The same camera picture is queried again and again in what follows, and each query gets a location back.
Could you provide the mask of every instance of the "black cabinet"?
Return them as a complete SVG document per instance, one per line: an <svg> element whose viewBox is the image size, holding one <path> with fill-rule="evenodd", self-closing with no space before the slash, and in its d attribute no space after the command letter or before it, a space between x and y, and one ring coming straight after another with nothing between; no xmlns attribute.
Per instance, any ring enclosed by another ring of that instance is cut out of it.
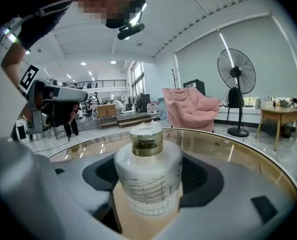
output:
<svg viewBox="0 0 297 240"><path fill-rule="evenodd" d="M192 80L183 84L184 88L195 87L201 94L205 96L204 82L200 80Z"/></svg>

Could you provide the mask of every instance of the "wooden side table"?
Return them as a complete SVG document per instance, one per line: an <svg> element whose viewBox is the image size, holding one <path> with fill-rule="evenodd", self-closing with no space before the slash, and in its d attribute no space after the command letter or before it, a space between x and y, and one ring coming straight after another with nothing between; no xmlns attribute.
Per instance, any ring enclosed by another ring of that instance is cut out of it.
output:
<svg viewBox="0 0 297 240"><path fill-rule="evenodd" d="M118 125L117 110L115 108L115 104L98 105L97 113L98 113L99 125L101 129L107 126ZM107 123L102 122L104 118L112 118L112 117L115 117L115 121L107 122Z"/></svg>
<svg viewBox="0 0 297 240"><path fill-rule="evenodd" d="M260 117L260 122L257 128L255 138L257 138L260 133L263 118L277 122L277 131L276 131L275 146L274 146L275 151L278 148L281 125L295 121L294 139L297 138L297 109L296 108L287 108L287 107L261 108L261 117Z"/></svg>

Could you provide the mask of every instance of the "tile floor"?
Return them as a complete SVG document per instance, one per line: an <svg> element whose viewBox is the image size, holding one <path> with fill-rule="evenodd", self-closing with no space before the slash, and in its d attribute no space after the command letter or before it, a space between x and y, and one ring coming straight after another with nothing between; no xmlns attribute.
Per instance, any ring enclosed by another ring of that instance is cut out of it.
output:
<svg viewBox="0 0 297 240"><path fill-rule="evenodd" d="M161 121L163 127L170 127L167 121ZM273 150L275 137L266 134L261 131L259 137L255 139L256 130L255 128L245 127L249 131L249 136L244 138L238 138L231 136L227 133L227 129L232 126L224 125L224 124L215 124L214 132L216 134L228 136L230 138L237 139L239 141L244 141L247 145L253 146L273 159L275 159L279 164L281 164L292 176L295 180L297 180L297 139L294 140L293 135L289 138L280 138L278 149L275 152ZM72 134L72 138L70 142L68 142L68 138L65 133L62 132L58 136L58 140L54 136L51 136L50 139L48 137L42 138L39 141L33 140L28 142L26 145L31 148L33 152L36 154L44 155L50 157L62 150L65 150L71 146L79 144L81 142L85 142L97 137L110 135L113 133L120 133L124 131L129 131L132 127L119 128L119 127L110 127L106 129L94 129L82 131L79 136L75 136Z"/></svg>

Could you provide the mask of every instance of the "chair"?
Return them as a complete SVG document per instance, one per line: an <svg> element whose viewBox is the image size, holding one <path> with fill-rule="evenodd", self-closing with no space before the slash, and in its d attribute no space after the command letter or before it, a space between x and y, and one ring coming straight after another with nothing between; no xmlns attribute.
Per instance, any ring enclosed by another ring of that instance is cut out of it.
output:
<svg viewBox="0 0 297 240"><path fill-rule="evenodd" d="M214 118L218 115L221 101L207 98L195 87L162 89L167 120L175 128L207 132L214 131Z"/></svg>

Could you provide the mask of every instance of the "floor fan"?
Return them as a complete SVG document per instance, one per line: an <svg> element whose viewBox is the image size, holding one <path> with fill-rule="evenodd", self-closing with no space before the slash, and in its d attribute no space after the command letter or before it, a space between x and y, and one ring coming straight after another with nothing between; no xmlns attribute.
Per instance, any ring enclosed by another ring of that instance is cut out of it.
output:
<svg viewBox="0 0 297 240"><path fill-rule="evenodd" d="M249 58L236 49L223 50L217 59L217 68L224 83L232 89L237 87L239 91L238 125L227 130L230 135L236 137L247 137L249 132L241 128L243 114L243 96L250 93L256 82L254 67Z"/></svg>

